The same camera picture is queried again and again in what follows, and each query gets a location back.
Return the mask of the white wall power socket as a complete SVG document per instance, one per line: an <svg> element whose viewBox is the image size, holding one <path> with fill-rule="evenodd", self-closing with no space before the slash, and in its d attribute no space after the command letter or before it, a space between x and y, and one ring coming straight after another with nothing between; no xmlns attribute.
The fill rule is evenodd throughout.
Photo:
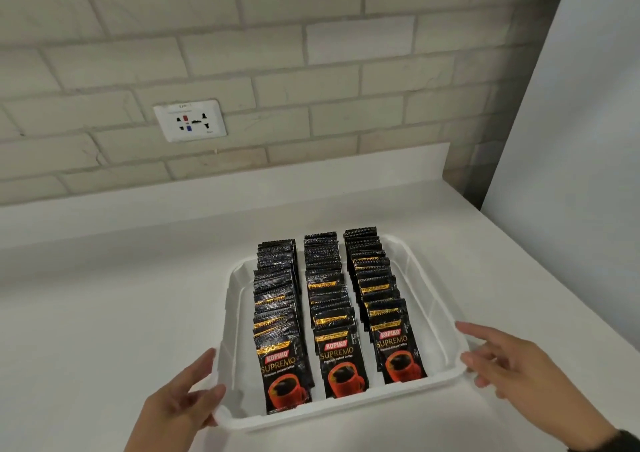
<svg viewBox="0 0 640 452"><path fill-rule="evenodd" d="M228 135L218 100L154 105L154 115L170 143L217 139Z"/></svg>

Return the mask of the person's right hand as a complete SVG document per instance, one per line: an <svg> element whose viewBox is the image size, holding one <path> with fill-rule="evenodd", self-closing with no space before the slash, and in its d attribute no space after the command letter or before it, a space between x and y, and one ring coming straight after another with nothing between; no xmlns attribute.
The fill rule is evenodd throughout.
<svg viewBox="0 0 640 452"><path fill-rule="evenodd" d="M509 393L507 400L528 422L562 442L565 447L590 450L613 438L618 429L578 390L540 347L496 328L457 321L458 331L496 344L508 354L510 370L505 382L487 382L475 372L474 384Z"/></svg>

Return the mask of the person's left hand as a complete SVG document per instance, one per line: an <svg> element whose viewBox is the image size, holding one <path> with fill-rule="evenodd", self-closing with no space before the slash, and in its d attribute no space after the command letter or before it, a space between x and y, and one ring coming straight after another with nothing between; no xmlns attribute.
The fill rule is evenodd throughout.
<svg viewBox="0 0 640 452"><path fill-rule="evenodd" d="M215 419L193 419L198 392L192 387L212 373L216 350L206 350L145 400L124 452L188 452L197 432Z"/></svg>

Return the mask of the white cabinet side panel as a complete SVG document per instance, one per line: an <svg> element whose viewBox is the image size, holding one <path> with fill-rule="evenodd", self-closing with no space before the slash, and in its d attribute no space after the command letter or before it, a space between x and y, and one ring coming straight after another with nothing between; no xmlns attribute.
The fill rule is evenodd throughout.
<svg viewBox="0 0 640 452"><path fill-rule="evenodd" d="M640 0L561 0L483 213L640 351Z"/></svg>

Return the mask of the white plastic tray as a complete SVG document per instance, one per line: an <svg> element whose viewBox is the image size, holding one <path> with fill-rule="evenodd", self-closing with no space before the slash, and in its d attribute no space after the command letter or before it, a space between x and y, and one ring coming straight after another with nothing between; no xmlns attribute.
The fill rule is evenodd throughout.
<svg viewBox="0 0 640 452"><path fill-rule="evenodd" d="M469 351L465 338L456 330L454 319L427 271L406 243L392 235L382 235L383 249L399 278L399 290L406 296L409 318L417 334L417 345L426 358L428 376L418 383L384 385L382 377L373 379L372 391L362 398L326 398L312 391L312 402L301 409L267 415L266 399L259 391L259 362L250 337L250 293L256 254L239 260L227 276L224 329L212 379L227 386L220 425L229 430L262 430L300 420L335 415L347 410L365 410L393 398L452 384L465 372L460 354Z"/></svg>

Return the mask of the person's right forearm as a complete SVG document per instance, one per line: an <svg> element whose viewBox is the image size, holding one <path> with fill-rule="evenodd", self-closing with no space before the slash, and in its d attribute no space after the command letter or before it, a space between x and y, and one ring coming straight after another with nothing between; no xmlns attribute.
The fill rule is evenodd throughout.
<svg viewBox="0 0 640 452"><path fill-rule="evenodd" d="M640 438L626 430L618 430L613 438L590 450L567 449L566 452L640 452Z"/></svg>

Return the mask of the row of black coffee sachets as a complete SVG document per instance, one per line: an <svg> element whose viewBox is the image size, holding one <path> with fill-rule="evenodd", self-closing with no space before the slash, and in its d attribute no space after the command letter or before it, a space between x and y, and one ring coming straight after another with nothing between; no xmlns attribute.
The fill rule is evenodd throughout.
<svg viewBox="0 0 640 452"><path fill-rule="evenodd" d="M267 415L311 403L316 381L305 336L294 239L258 246L252 332Z"/></svg>
<svg viewBox="0 0 640 452"><path fill-rule="evenodd" d="M303 246L310 326L326 397L363 393L369 379L337 233L307 235Z"/></svg>
<svg viewBox="0 0 640 452"><path fill-rule="evenodd" d="M408 304L376 227L348 229L343 239L349 278L377 371L386 384L426 378Z"/></svg>

